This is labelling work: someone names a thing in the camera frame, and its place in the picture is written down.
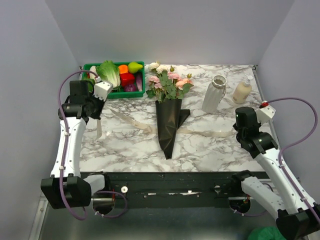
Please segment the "cream ribbon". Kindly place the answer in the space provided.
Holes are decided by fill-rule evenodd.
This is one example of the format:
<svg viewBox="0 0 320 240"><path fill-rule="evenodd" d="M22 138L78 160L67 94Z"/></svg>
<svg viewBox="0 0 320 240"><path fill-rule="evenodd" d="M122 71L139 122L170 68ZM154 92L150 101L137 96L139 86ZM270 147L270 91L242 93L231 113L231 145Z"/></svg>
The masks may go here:
<svg viewBox="0 0 320 240"><path fill-rule="evenodd" d="M133 127L143 130L144 134L156 134L157 133L157 128L153 125L146 124L139 122L135 120L134 118L130 116L126 116L118 111L115 111L111 108L107 108L108 110L111 110L111 112L116 115L118 118L121 120L125 121L127 124L132 125ZM200 135L203 137L208 137L208 138L226 138L229 136L234 135L234 131L194 131L194 130L189 130L187 128L179 128L177 130L178 134L190 134L190 135Z"/></svg>

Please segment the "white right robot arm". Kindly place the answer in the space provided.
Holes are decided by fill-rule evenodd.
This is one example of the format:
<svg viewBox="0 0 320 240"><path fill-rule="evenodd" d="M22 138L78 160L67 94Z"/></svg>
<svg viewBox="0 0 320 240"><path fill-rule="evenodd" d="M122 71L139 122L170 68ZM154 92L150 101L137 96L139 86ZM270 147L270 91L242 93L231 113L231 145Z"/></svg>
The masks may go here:
<svg viewBox="0 0 320 240"><path fill-rule="evenodd" d="M254 110L239 107L235 110L236 140L263 168L277 193L258 180L250 171L234 175L230 191L254 198L275 219L276 226L287 240L306 237L320 229L320 206L306 192L289 169L280 149L267 133L260 131L263 123L271 120L276 110L270 105Z"/></svg>

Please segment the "black wrapping paper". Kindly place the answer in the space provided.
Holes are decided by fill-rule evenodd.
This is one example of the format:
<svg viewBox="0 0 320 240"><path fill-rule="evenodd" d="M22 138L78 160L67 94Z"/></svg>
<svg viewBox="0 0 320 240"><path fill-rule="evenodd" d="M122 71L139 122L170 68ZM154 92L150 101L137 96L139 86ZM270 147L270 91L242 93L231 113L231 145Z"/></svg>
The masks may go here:
<svg viewBox="0 0 320 240"><path fill-rule="evenodd" d="M189 109L181 107L181 99L155 102L158 142L167 160L172 158L178 129L191 114Z"/></svg>

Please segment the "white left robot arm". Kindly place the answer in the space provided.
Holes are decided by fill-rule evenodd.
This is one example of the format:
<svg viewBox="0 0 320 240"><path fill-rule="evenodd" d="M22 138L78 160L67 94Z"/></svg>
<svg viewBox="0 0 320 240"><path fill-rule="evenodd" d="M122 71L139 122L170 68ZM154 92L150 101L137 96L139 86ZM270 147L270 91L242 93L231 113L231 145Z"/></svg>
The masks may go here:
<svg viewBox="0 0 320 240"><path fill-rule="evenodd" d="M69 83L70 94L58 110L60 139L55 164L50 177L42 179L40 184L53 209L86 207L92 195L104 198L110 194L111 185L102 174L81 177L80 152L89 119L100 120L112 89L113 85L107 81Z"/></svg>

